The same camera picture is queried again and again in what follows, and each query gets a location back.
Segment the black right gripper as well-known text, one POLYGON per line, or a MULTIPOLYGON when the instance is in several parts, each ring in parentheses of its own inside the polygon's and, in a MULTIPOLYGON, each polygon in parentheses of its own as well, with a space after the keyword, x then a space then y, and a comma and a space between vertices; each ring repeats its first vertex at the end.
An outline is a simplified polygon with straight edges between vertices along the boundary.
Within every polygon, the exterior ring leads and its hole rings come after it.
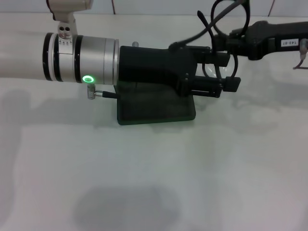
POLYGON ((300 40, 307 37, 307 22, 270 24, 259 21, 249 27, 232 30, 230 36, 215 35, 214 44, 216 51, 240 52, 249 60, 260 60, 274 52, 297 51, 300 40))

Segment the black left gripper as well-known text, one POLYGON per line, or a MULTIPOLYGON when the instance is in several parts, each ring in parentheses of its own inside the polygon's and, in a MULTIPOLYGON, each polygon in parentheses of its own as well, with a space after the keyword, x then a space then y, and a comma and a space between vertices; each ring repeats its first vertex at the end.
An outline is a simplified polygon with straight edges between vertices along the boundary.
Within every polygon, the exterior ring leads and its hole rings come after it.
POLYGON ((195 76, 198 64, 226 67, 228 53, 214 53, 210 47, 192 46, 176 51, 132 46, 121 46, 119 80, 125 82, 163 84, 170 86, 179 96, 219 98, 222 92, 236 92, 239 77, 195 76))

